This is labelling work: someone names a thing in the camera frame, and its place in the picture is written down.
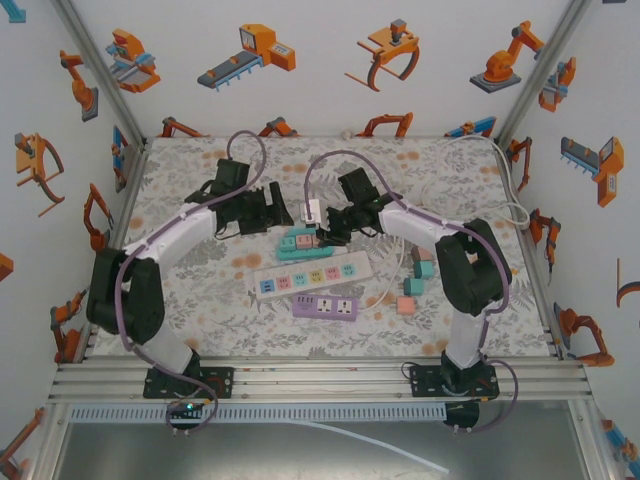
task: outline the wall with robot illustrations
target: wall with robot illustrations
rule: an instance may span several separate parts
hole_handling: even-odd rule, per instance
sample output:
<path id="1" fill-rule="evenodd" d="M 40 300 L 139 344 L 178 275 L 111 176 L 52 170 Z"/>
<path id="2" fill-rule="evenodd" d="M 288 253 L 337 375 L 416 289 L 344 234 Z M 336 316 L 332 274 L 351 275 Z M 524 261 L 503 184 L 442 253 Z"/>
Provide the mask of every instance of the wall with robot illustrations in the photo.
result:
<path id="1" fill-rule="evenodd" d="M 529 210 L 539 208 L 542 216 L 561 225 L 550 293 L 561 310 L 591 316 L 602 329 L 615 363 L 588 369 L 595 398 L 603 413 L 636 444 L 640 442 L 638 15 L 637 2 L 594 2 L 560 58 L 568 62 L 575 57 L 575 77 L 566 97 L 555 113 L 537 105 L 532 108 L 516 135 L 518 141 L 532 139 L 530 180 L 521 200 Z M 514 178 L 522 172 L 520 160 L 513 166 Z M 546 235 L 545 229 L 538 243 L 543 271 Z M 577 356 L 598 351 L 586 328 L 570 337 L 570 346 Z"/>
<path id="2" fill-rule="evenodd" d="M 480 122 L 487 117 L 497 118 L 497 132 L 568 2 L 76 3 L 151 137 L 170 116 L 214 136 L 259 131 L 277 117 L 301 135 L 337 135 L 408 112 L 409 135 L 442 135 L 466 122 L 483 132 L 493 126 Z M 525 21 L 517 77 L 494 73 L 487 87 L 487 60 L 508 49 L 512 30 Z M 258 25 L 241 38 L 246 24 Z M 385 48 L 379 65 L 372 64 L 376 40 Z M 396 127 L 376 133 L 392 135 Z"/>
<path id="3" fill-rule="evenodd" d="M 2 2 L 7 8 L 11 3 Z M 2 447 L 47 397 L 56 365 L 51 308 L 62 307 L 54 313 L 64 317 L 66 302 L 89 283 L 95 255 L 83 222 L 89 185 L 102 194 L 115 220 L 125 194 L 116 193 L 112 137 L 117 120 L 106 97 L 93 90 L 91 72 L 76 65 L 77 49 L 53 6 L 17 3 L 15 10 L 0 10 L 0 41 L 7 46 L 0 73 Z M 78 101 L 73 70 L 85 87 L 76 81 Z M 96 229 L 108 229 L 98 205 L 90 218 Z M 62 327 L 65 336 L 71 327 L 78 328 Z"/>

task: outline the small electronic device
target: small electronic device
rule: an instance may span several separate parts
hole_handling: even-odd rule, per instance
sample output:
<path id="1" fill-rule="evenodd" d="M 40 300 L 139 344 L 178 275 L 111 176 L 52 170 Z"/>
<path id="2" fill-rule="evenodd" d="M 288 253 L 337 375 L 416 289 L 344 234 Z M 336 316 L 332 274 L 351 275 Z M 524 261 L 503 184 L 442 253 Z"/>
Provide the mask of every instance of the small electronic device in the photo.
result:
<path id="1" fill-rule="evenodd" d="M 367 252 L 353 252 L 310 262 L 265 268 L 253 273 L 256 298 L 271 301 L 373 276 Z"/>
<path id="2" fill-rule="evenodd" d="M 292 228 L 283 238 L 276 249 L 276 257 L 281 262 L 290 260 L 313 260 L 315 258 L 330 257 L 334 248 L 320 247 L 315 228 Z"/>
<path id="3" fill-rule="evenodd" d="M 358 299 L 332 295 L 298 294 L 293 296 L 291 313 L 297 318 L 354 322 L 358 316 Z"/>

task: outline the floral tablecloth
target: floral tablecloth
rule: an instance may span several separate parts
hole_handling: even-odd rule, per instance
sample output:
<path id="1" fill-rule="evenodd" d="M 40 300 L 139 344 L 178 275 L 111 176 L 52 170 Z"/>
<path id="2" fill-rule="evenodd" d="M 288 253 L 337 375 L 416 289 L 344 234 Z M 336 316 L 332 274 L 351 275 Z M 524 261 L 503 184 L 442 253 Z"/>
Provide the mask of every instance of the floral tablecloth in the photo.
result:
<path id="1" fill-rule="evenodd" d="M 289 213 L 299 222 L 303 181 L 309 163 L 330 150 L 352 149 L 370 158 L 393 188 L 414 204 L 422 203 L 422 187 L 436 172 L 436 156 L 446 139 L 267 138 L 268 165 L 261 186 L 278 181 Z M 129 224 L 126 243 L 164 223 L 206 180 L 213 178 L 218 158 L 225 156 L 226 139 L 156 139 L 151 146 L 142 185 Z M 437 211 L 464 214 L 496 205 L 505 194 L 491 146 L 481 140 L 449 145 L 440 177 L 426 192 L 425 203 Z M 234 142 L 235 160 L 260 160 L 259 148 L 249 137 Z M 341 208 L 346 199 L 338 176 L 361 162 L 335 156 L 314 170 L 312 197 Z M 365 170 L 377 184 L 375 175 Z M 513 227 L 495 216 L 491 223 L 513 272 L 509 308 L 492 317 L 485 350 L 499 356 L 549 354 L 531 282 Z M 398 315 L 395 298 L 402 280 L 412 275 L 411 245 L 405 246 L 402 267 L 390 292 L 376 307 L 361 313 L 354 323 L 293 318 L 291 301 L 256 302 L 251 289 L 255 269 L 278 265 L 275 249 L 288 227 L 226 240 L 207 240 L 180 260 L 164 279 L 166 321 L 177 335 L 202 355 L 216 356 L 415 356 L 438 355 L 449 336 L 452 307 L 442 291 L 439 272 L 416 297 L 414 315 Z M 225 232 L 236 231 L 235 225 Z M 398 262 L 399 244 L 386 236 L 354 234 L 350 251 L 366 250 L 375 275 L 366 281 L 328 290 L 331 295 L 360 298 L 371 305 L 385 290 Z M 117 337 L 103 331 L 93 355 L 124 355 Z"/>

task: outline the colored socket label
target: colored socket label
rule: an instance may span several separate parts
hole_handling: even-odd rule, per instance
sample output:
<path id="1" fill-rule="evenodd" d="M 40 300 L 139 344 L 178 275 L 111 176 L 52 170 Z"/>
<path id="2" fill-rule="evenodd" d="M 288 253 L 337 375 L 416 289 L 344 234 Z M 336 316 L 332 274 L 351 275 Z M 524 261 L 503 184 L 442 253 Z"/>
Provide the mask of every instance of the colored socket label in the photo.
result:
<path id="1" fill-rule="evenodd" d="M 327 274 L 327 280 L 337 280 L 340 278 L 340 269 L 338 267 L 325 268 L 324 272 Z"/>
<path id="2" fill-rule="evenodd" d="M 307 283 L 309 282 L 306 273 L 296 273 L 293 275 L 293 285 L 295 287 L 304 287 Z"/>
<path id="3" fill-rule="evenodd" d="M 309 278 L 311 279 L 311 283 L 324 282 L 324 274 L 322 273 L 322 270 L 314 270 L 313 272 L 309 272 Z"/>
<path id="4" fill-rule="evenodd" d="M 271 293 L 276 291 L 276 285 L 273 280 L 262 280 L 260 282 L 260 291 L 262 293 Z"/>
<path id="5" fill-rule="evenodd" d="M 291 277 L 278 277 L 276 278 L 276 282 L 278 284 L 278 289 L 280 290 L 291 288 Z"/>
<path id="6" fill-rule="evenodd" d="M 353 264 L 348 263 L 342 266 L 342 275 L 344 275 L 345 277 L 353 277 L 355 274 L 356 267 Z"/>

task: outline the robotic arm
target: robotic arm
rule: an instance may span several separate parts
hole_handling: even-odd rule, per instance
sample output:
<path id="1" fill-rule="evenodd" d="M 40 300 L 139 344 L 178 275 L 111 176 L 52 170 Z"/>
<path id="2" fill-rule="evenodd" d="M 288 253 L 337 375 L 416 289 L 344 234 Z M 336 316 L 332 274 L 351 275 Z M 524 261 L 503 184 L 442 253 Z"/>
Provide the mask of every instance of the robotic arm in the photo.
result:
<path id="1" fill-rule="evenodd" d="M 277 182 L 269 184 L 271 205 L 266 204 L 264 189 L 245 190 L 211 204 L 214 199 L 245 186 L 248 173 L 249 165 L 220 159 L 216 178 L 189 195 L 164 225 L 124 250 L 105 248 L 98 252 L 87 302 L 89 321 L 111 334 L 120 333 L 116 299 L 121 297 L 126 336 L 137 350 L 163 370 L 199 380 L 197 353 L 180 341 L 164 321 L 162 278 L 193 247 L 226 229 L 230 222 L 238 222 L 241 235 L 266 232 L 276 225 L 293 225 Z M 208 208 L 194 211 L 205 203 Z M 123 278 L 129 285 L 127 291 L 117 283 L 125 261 L 130 262 Z M 189 395 L 197 388 L 177 379 L 168 381 L 168 389 L 180 395 Z"/>
<path id="2" fill-rule="evenodd" d="M 436 252 L 444 293 L 454 308 L 451 337 L 442 355 L 441 375 L 446 390 L 452 394 L 470 390 L 491 368 L 482 361 L 480 349 L 487 333 L 487 311 L 503 298 L 503 284 L 500 269 L 488 250 L 459 230 L 474 232 L 488 243 L 502 263 L 510 284 L 511 271 L 491 227 L 480 219 L 461 224 L 433 214 L 428 216 L 439 222 L 427 221 L 416 215 L 420 209 L 404 202 L 400 205 L 389 193 L 380 195 L 362 168 L 340 177 L 339 181 L 353 205 L 342 210 L 327 209 L 329 228 L 317 230 L 320 245 L 346 245 L 352 232 L 370 227 Z M 472 254 L 478 257 L 473 263 L 468 258 Z"/>
<path id="3" fill-rule="evenodd" d="M 345 152 L 316 158 L 307 181 L 317 162 L 337 153 Z M 237 221 L 243 235 L 264 232 L 275 225 L 293 225 L 277 182 L 269 185 L 272 205 L 267 205 L 262 189 L 247 189 L 257 179 L 247 183 L 248 171 L 246 164 L 221 159 L 216 178 L 187 197 L 185 205 L 163 226 L 124 250 L 105 248 L 96 255 L 87 318 L 109 333 L 120 334 L 127 349 L 132 348 L 131 339 L 136 353 L 159 375 L 171 377 L 165 387 L 170 394 L 191 395 L 207 385 L 203 383 L 198 354 L 164 322 L 162 277 L 194 246 L 223 231 L 229 222 Z M 486 386 L 487 375 L 495 376 L 480 353 L 488 325 L 486 316 L 501 311 L 494 308 L 495 303 L 503 299 L 505 287 L 511 283 L 511 273 L 489 225 L 480 219 L 462 225 L 448 222 L 407 205 L 396 194 L 380 195 L 362 168 L 339 181 L 352 205 L 342 210 L 327 209 L 328 228 L 316 231 L 320 244 L 345 245 L 352 232 L 370 227 L 435 251 L 454 316 L 451 339 L 434 384 L 453 396 L 465 395 L 478 382 Z M 308 215 L 309 211 L 303 211 L 306 223 L 316 223 L 320 218 L 314 215 L 309 220 Z M 473 263 L 468 259 L 472 254 L 478 257 Z"/>

